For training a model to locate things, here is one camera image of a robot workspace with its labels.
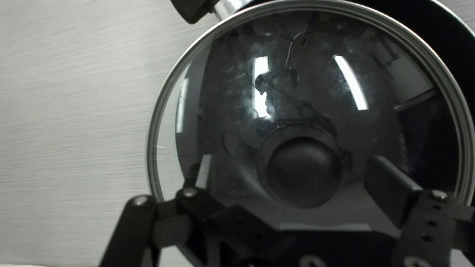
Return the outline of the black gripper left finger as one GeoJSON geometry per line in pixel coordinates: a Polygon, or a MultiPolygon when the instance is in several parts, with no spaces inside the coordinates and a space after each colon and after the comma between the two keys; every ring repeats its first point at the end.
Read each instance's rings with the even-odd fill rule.
{"type": "Polygon", "coordinates": [[[195,267],[277,267],[275,232],[201,189],[205,170],[205,161],[192,165],[173,201],[130,199],[99,267],[159,267],[165,248],[182,248],[195,267]]]}

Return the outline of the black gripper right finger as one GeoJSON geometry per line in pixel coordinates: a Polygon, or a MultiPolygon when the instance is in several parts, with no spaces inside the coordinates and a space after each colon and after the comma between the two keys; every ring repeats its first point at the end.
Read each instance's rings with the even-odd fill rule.
{"type": "Polygon", "coordinates": [[[367,162],[364,187],[401,232],[393,267],[456,267],[458,251],[475,266],[475,208],[443,190],[422,189],[384,156],[367,162]]]}

